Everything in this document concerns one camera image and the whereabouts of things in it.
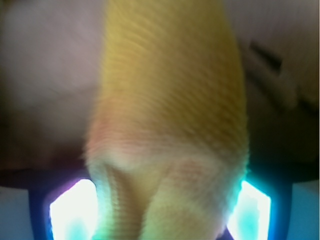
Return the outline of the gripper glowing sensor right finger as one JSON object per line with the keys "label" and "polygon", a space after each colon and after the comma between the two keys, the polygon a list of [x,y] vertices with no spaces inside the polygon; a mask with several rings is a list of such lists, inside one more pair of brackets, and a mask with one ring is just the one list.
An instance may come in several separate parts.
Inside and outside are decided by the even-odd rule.
{"label": "gripper glowing sensor right finger", "polygon": [[283,186],[243,181],[226,239],[318,240],[319,186],[318,180]]}

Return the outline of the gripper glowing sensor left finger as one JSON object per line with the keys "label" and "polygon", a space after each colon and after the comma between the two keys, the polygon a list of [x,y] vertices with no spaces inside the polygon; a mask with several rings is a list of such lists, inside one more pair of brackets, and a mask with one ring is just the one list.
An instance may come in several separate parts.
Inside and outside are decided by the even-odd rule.
{"label": "gripper glowing sensor left finger", "polygon": [[93,182],[76,178],[51,189],[0,188],[2,240],[89,240],[97,224]]}

